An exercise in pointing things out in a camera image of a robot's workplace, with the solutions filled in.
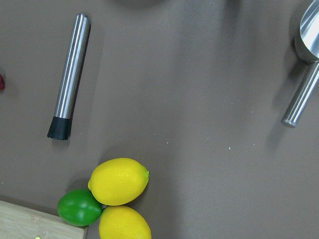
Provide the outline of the green lime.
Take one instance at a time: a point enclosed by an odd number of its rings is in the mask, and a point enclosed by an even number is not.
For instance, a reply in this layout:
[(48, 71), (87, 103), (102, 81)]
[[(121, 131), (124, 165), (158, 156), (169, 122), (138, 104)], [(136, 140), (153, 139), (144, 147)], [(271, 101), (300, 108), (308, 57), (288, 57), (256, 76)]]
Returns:
[(102, 214), (99, 203), (88, 189), (76, 189), (65, 194), (57, 205), (58, 215), (67, 223), (85, 227), (94, 223)]

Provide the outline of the steel muddler black tip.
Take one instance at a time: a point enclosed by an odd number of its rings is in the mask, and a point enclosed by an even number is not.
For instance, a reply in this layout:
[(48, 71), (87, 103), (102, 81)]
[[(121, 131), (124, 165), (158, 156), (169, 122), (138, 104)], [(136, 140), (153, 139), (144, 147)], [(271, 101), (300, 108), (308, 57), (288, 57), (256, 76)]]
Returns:
[(91, 21), (84, 13), (76, 15), (48, 138), (67, 140), (71, 133), (73, 111), (85, 60)]

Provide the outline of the red strawberry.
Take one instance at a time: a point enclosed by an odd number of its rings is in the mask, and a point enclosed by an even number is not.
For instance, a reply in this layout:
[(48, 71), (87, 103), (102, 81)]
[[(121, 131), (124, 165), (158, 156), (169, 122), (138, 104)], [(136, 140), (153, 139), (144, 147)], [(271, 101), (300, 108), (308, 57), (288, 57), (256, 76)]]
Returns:
[(0, 75), (0, 90), (4, 90), (5, 89), (5, 84), (4, 84), (4, 80), (2, 75)]

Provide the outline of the yellow lemon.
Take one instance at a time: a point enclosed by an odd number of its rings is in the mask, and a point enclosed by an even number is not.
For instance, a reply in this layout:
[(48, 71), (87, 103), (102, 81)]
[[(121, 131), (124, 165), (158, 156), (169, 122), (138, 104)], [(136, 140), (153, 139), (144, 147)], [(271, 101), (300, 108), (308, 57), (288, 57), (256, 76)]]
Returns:
[(95, 199), (107, 206), (118, 206), (137, 198), (146, 188), (150, 173), (130, 158), (116, 158), (97, 166), (88, 181)]
[(100, 217), (99, 235), (102, 239), (150, 239), (151, 229), (146, 220), (127, 206), (108, 206)]

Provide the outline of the wooden cutting board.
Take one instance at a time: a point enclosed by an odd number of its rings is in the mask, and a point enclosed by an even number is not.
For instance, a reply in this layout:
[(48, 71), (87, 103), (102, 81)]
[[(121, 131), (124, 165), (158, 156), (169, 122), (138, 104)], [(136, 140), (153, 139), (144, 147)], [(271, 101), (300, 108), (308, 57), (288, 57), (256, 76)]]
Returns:
[(2, 239), (85, 239), (87, 228), (72, 226), (55, 215), (1, 201), (0, 237)]

